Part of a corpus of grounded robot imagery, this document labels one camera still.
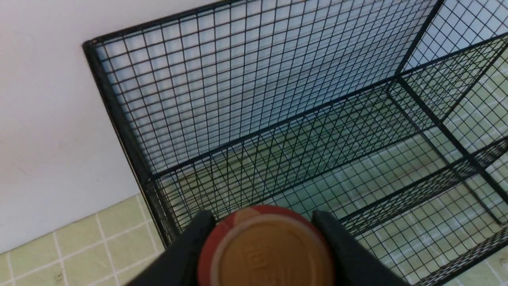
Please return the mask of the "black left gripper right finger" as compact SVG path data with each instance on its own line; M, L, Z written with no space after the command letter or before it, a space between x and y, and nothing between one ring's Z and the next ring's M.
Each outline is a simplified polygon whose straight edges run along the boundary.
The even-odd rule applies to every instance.
M314 211L312 224L331 250L336 286L408 286L364 248L331 213Z

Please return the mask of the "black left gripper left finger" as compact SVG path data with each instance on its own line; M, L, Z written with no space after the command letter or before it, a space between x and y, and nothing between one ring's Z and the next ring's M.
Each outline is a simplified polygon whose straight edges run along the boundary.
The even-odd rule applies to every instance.
M216 226L211 211L199 211L186 230L128 286L197 286L198 260Z

